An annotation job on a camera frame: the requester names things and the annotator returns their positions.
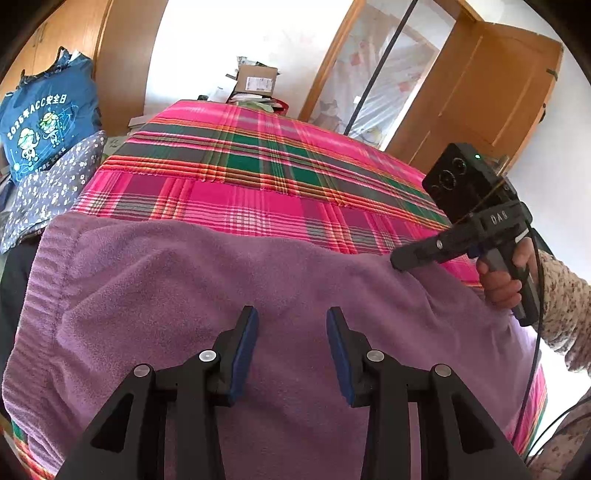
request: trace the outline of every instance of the person's arm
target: person's arm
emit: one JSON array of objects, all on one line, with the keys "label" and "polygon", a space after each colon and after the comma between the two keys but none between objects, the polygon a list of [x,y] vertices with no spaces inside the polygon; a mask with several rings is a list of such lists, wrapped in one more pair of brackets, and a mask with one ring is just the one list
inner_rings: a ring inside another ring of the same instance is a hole
[{"label": "person's arm", "polygon": [[[515,250],[517,267],[529,265],[538,282],[537,265],[531,239],[524,238]],[[540,251],[544,273],[544,318],[542,338],[548,346],[565,355],[569,370],[591,367],[591,287],[572,273],[562,262]],[[512,280],[507,272],[489,272],[478,262],[480,282],[488,300],[499,309],[511,309],[521,301],[521,282]]]}]

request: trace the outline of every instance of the silver screw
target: silver screw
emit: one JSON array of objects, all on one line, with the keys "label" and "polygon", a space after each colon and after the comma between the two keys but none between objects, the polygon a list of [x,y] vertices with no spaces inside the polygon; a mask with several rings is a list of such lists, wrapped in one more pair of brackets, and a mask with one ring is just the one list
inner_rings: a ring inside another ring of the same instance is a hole
[{"label": "silver screw", "polygon": [[384,359],[384,354],[379,350],[370,350],[368,352],[368,360],[372,362],[381,362]]},{"label": "silver screw", "polygon": [[452,374],[452,369],[445,364],[435,366],[435,373],[440,377],[449,377]]},{"label": "silver screw", "polygon": [[149,365],[138,365],[134,368],[134,375],[136,377],[145,377],[150,373],[150,366]]},{"label": "silver screw", "polygon": [[217,357],[217,353],[213,350],[204,350],[199,354],[199,359],[202,362],[213,362]]}]

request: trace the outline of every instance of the blue tote bag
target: blue tote bag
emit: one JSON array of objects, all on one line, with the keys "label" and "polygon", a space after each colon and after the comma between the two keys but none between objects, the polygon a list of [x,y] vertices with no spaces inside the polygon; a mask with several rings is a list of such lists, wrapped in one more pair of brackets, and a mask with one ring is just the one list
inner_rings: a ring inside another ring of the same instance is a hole
[{"label": "blue tote bag", "polygon": [[22,76],[0,104],[0,140],[19,183],[47,170],[80,140],[100,130],[92,61],[63,47],[56,61],[37,75]]}]

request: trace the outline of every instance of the cartoon character print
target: cartoon character print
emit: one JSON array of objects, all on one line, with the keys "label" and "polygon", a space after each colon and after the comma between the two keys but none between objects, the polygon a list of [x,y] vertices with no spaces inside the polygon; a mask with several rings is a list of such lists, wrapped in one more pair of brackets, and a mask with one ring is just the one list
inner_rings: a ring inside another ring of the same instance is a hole
[{"label": "cartoon character print", "polygon": [[[31,167],[37,161],[37,153],[35,152],[36,146],[40,140],[39,133],[31,130],[30,128],[23,128],[21,135],[18,138],[17,146],[22,148],[22,157],[27,161],[29,167]],[[14,164],[14,170],[20,170],[21,166],[18,163]]]},{"label": "cartoon character print", "polygon": [[59,116],[54,112],[49,110],[43,115],[39,127],[46,133],[46,135],[43,135],[43,140],[49,139],[52,147],[56,147],[61,143],[61,122]]}]

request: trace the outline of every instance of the person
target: person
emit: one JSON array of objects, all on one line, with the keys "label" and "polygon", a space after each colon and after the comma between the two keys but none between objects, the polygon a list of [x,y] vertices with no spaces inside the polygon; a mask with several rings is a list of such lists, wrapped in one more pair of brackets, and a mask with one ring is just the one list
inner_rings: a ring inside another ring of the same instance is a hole
[{"label": "person", "polygon": [[[591,367],[591,286],[572,273],[562,262],[540,250],[540,266],[544,278],[544,316],[541,337],[555,352],[564,355],[570,371]],[[530,268],[532,278],[538,282],[538,267],[532,240],[519,242],[513,256],[517,267]],[[476,263],[480,282],[487,300],[497,309],[511,309],[521,301],[521,282],[513,280],[507,272],[491,272],[481,260]],[[589,390],[583,399],[591,397]],[[563,433],[546,445],[531,463],[536,480],[557,479],[570,463],[589,430],[591,430],[591,401],[582,404],[564,418],[558,429],[573,420]]]}]

